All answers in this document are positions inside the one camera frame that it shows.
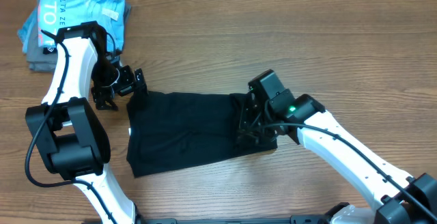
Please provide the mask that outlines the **black t-shirt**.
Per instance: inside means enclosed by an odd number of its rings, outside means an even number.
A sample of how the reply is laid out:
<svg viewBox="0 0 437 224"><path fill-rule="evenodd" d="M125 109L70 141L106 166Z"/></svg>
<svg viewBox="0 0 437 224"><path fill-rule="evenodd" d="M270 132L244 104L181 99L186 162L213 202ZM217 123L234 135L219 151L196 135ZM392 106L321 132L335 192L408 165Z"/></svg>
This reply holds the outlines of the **black t-shirt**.
<svg viewBox="0 0 437 224"><path fill-rule="evenodd" d="M126 105L130 139L126 160L139 178L275 150L237 142L245 94L148 92Z"/></svg>

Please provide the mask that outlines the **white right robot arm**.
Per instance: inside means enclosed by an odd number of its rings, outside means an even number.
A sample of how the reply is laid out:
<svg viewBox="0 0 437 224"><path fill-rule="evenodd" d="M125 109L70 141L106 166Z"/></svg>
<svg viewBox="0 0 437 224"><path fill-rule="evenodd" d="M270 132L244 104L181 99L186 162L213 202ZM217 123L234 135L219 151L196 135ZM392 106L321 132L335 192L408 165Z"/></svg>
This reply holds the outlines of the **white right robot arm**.
<svg viewBox="0 0 437 224"><path fill-rule="evenodd" d="M291 223L435 223L436 179L414 177L351 135L324 105L308 94L294 97L274 70L248 83L256 116L244 135L288 136L346 179L367 208L340 203L326 214L295 216Z"/></svg>

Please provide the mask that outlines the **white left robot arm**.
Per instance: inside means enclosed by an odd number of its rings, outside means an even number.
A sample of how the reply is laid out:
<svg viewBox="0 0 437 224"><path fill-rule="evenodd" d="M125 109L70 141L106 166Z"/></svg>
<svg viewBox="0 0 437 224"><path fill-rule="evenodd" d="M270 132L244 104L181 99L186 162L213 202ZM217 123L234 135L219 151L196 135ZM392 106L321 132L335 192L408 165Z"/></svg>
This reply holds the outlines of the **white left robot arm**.
<svg viewBox="0 0 437 224"><path fill-rule="evenodd" d="M142 70L113 61L110 35L96 21L43 34L55 43L58 60L42 103L25 114L32 135L28 181L41 188L76 186L101 223L144 223L113 174L109 138L88 101L92 97L97 110L116 111L115 95L146 91Z"/></svg>

